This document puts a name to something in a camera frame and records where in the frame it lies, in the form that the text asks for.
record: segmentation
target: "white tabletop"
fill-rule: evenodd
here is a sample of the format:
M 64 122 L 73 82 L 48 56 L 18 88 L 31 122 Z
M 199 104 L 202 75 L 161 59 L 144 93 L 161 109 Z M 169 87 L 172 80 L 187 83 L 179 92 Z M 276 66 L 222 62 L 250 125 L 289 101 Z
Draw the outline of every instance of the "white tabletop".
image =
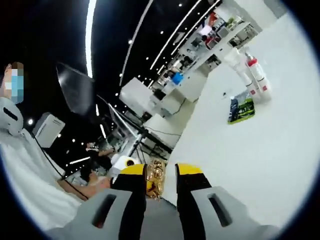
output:
M 174 165 L 183 162 L 201 167 L 261 224 L 283 227 L 295 216 L 320 165 L 320 75 L 304 36 L 286 14 L 248 44 L 272 87 L 272 101 L 248 120 L 227 124 L 230 97 L 246 89 L 237 74 L 223 63 L 209 74 L 169 158 L 165 199 L 177 203 Z

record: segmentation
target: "black ceiling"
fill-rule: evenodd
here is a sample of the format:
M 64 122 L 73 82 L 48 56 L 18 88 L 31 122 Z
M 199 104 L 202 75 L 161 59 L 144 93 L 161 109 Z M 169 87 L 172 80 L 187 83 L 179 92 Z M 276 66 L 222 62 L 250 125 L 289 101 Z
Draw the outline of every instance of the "black ceiling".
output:
M 92 72 L 96 93 L 105 100 L 124 104 L 115 94 L 119 86 L 122 68 L 133 37 L 148 0 L 97 0 L 92 25 Z M 162 53 L 159 61 L 150 66 L 172 32 L 194 6 L 197 0 L 154 0 L 139 33 L 123 75 L 123 84 L 133 77 L 155 80 L 156 69 L 161 67 L 174 49 L 171 44 Z M 55 64 L 62 62 L 87 74 L 86 68 L 86 18 L 89 0 L 13 0 L 6 3 L 8 15 L 3 15 L 2 32 L 5 44 L 1 58 L 3 69 L 8 63 L 22 62 L 25 70 L 24 101 L 19 105 L 26 118 L 38 119 L 42 113 L 51 112 L 64 122 L 62 137 L 72 144 L 93 141 L 100 137 L 98 125 L 71 113 L 58 84 Z M 180 27 L 190 29 L 208 8 L 208 0 L 202 0 Z M 107 108 L 96 101 L 101 113 Z

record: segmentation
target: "gold object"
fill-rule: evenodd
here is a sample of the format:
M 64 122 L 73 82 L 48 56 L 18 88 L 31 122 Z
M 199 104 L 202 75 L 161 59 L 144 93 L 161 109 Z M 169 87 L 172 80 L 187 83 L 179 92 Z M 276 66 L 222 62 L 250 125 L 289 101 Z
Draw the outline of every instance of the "gold object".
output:
M 166 165 L 159 158 L 152 158 L 147 165 L 146 194 L 152 199 L 159 199 L 164 192 Z

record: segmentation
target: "white table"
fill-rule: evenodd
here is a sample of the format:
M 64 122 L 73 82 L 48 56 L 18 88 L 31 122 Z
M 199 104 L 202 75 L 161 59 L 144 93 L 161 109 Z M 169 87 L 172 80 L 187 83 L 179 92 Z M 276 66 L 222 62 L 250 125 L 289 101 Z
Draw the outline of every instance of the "white table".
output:
M 286 14 L 248 44 L 273 95 L 248 120 L 227 124 L 230 97 L 246 89 L 237 74 L 223 63 L 209 74 L 169 158 L 165 199 L 177 202 L 174 165 L 183 162 L 201 167 L 261 224 L 283 227 L 295 216 L 320 165 L 320 75 L 304 36 Z

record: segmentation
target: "desk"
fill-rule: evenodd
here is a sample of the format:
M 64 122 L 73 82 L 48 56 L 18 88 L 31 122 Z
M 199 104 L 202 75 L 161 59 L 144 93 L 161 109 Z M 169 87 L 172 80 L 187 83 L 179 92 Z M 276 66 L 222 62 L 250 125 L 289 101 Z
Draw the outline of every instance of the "desk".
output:
M 305 33 L 288 15 L 248 44 L 272 87 L 254 117 L 227 124 L 230 97 L 246 89 L 226 64 L 208 77 L 166 169 L 163 197 L 177 203 L 175 163 L 201 167 L 260 224 L 284 227 L 311 190 L 320 165 L 320 75 Z

